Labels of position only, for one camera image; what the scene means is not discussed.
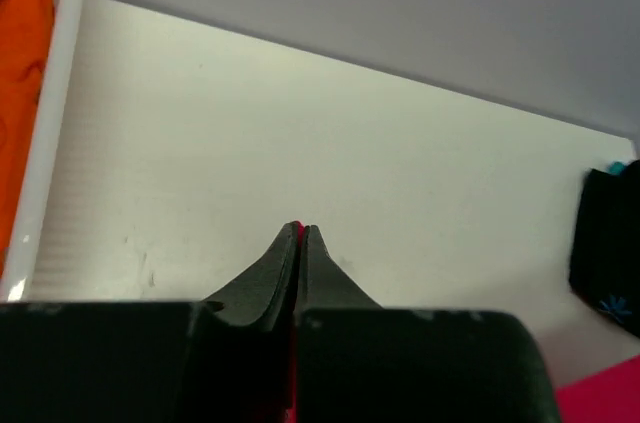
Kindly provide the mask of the crumpled orange t-shirt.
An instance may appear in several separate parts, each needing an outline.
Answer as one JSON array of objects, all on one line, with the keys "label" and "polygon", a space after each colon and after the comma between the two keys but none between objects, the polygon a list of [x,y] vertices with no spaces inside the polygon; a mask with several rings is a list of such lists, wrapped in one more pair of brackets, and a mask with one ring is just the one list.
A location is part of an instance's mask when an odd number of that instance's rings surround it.
[{"label": "crumpled orange t-shirt", "polygon": [[6,265],[43,75],[54,0],[1,0],[1,265]]}]

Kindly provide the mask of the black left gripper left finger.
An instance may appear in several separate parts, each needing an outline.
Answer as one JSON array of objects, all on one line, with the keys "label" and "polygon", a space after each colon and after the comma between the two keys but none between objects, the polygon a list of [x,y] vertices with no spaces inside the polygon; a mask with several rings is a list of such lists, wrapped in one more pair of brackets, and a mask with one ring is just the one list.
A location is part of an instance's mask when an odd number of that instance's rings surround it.
[{"label": "black left gripper left finger", "polygon": [[1,307],[5,422],[282,422],[303,227],[208,297]]}]

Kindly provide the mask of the white plastic basket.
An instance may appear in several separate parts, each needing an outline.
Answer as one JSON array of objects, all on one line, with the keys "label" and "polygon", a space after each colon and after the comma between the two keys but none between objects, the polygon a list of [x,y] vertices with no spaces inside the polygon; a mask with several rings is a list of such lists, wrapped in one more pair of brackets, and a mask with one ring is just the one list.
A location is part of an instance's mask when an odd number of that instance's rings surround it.
[{"label": "white plastic basket", "polygon": [[26,172],[1,277],[1,301],[27,297],[46,213],[83,0],[54,0],[55,21]]}]

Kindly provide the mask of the folded black t-shirt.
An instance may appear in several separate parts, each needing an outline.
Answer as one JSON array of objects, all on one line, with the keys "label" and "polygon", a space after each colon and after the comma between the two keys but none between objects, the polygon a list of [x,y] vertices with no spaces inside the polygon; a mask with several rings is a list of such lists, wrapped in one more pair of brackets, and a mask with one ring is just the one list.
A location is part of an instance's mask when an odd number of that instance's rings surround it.
[{"label": "folded black t-shirt", "polygon": [[592,310],[639,335],[639,162],[584,179],[569,285]]}]

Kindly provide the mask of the folded teal t-shirt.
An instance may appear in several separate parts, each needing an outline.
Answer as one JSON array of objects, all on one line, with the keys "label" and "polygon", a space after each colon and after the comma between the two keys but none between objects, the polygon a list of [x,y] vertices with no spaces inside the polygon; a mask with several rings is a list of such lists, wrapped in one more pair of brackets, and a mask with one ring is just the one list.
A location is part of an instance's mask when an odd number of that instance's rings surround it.
[{"label": "folded teal t-shirt", "polygon": [[613,176],[620,176],[624,173],[624,171],[627,168],[627,164],[624,162],[620,162],[620,161],[615,161],[613,163],[611,163],[608,168],[607,168],[607,172],[610,175]]}]

